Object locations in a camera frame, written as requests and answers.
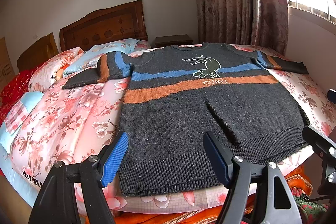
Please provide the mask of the red blanket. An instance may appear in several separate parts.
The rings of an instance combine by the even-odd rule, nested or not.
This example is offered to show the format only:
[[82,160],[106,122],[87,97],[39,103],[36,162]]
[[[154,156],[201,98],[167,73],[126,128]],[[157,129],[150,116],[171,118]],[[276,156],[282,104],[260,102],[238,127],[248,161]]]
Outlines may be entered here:
[[33,69],[19,72],[1,91],[0,122],[6,118],[11,108],[17,103],[21,96],[28,92],[29,81],[38,66]]

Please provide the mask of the large wooden headboard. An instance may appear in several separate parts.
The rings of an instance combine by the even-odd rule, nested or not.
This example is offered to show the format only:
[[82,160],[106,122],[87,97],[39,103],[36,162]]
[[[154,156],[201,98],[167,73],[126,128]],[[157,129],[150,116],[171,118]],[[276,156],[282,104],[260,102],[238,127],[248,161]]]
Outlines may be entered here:
[[87,51],[92,46],[122,39],[147,40],[142,0],[93,11],[60,29],[60,48]]

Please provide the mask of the dark wooden nightstand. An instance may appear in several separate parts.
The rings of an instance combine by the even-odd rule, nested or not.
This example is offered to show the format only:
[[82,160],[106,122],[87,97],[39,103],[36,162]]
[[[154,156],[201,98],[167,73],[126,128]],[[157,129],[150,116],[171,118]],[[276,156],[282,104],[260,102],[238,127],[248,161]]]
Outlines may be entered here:
[[153,41],[157,48],[168,46],[183,46],[193,44],[193,39],[188,35],[171,35],[171,36],[159,36]]

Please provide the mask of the light blue floral pillow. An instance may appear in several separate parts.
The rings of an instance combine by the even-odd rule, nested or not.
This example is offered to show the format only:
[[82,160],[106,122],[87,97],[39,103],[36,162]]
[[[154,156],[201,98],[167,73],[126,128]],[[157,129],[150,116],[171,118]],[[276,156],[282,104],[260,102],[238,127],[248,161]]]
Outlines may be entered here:
[[140,41],[141,40],[130,38],[95,45],[84,52],[80,57],[75,57],[74,61],[71,61],[69,66],[64,69],[63,76],[65,77],[82,69],[96,66],[99,58],[105,53],[116,51],[126,54],[132,53],[139,45]]

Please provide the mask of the pink floral pillow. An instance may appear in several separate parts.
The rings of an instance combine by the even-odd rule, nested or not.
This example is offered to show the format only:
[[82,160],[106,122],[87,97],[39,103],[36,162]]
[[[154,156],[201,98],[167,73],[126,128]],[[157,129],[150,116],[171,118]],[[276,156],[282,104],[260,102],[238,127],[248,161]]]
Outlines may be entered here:
[[80,47],[59,53],[47,60],[30,78],[29,92],[45,92],[63,77],[64,70],[69,63],[80,57],[84,51]]

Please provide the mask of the dark striped knit sweater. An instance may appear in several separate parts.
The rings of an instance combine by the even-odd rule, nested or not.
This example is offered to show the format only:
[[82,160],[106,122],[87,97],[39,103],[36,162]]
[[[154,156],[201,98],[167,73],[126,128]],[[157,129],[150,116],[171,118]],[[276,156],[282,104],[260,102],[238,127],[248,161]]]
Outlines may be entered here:
[[306,73],[303,63],[205,43],[138,57],[109,52],[64,88],[129,79],[119,122],[129,135],[121,193],[154,196],[218,185],[203,148],[207,131],[256,164],[279,162],[304,146],[309,119],[271,69]]

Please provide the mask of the cardboard box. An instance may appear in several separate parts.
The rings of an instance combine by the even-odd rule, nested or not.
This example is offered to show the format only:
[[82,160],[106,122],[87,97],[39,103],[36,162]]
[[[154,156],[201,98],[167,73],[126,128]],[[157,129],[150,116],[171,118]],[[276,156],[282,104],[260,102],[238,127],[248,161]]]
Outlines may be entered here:
[[13,78],[15,72],[7,51],[5,38],[0,39],[0,90],[2,90]]

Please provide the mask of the pink floral quilt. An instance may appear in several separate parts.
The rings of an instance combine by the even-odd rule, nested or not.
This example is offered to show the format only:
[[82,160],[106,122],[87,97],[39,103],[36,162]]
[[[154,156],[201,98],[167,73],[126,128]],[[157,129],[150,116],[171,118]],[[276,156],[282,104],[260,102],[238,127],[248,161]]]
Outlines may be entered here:
[[[335,127],[335,104],[308,75],[279,70],[268,71],[293,96],[305,111],[311,124],[325,135]],[[122,97],[127,79],[104,84],[62,90],[64,77],[45,90],[41,100],[27,115],[15,139],[11,142],[10,160],[16,175],[20,173],[24,186],[15,186],[25,201],[33,207],[37,191],[56,161],[66,164],[82,162],[98,154],[109,144],[117,131]],[[313,151],[300,149],[278,163],[284,175],[301,165]],[[186,213],[201,211],[224,203],[228,190],[215,186],[190,192],[165,193],[146,197],[122,196],[116,181],[103,189],[112,210],[131,213]]]

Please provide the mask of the small wooden headboard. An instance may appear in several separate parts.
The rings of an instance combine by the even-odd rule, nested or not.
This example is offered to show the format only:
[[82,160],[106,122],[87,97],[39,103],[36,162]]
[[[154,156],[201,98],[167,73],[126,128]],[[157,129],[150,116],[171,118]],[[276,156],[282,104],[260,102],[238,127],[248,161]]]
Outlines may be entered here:
[[20,72],[33,69],[58,54],[54,34],[51,32],[34,42],[19,56],[17,68]]

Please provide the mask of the light blue checked cloth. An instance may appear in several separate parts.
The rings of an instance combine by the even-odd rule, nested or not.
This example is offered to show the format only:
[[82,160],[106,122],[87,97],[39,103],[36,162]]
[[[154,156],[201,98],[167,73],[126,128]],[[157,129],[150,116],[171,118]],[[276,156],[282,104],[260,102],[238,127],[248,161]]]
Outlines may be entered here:
[[1,146],[9,154],[12,143],[23,122],[42,99],[42,92],[26,92],[12,107],[1,124]]

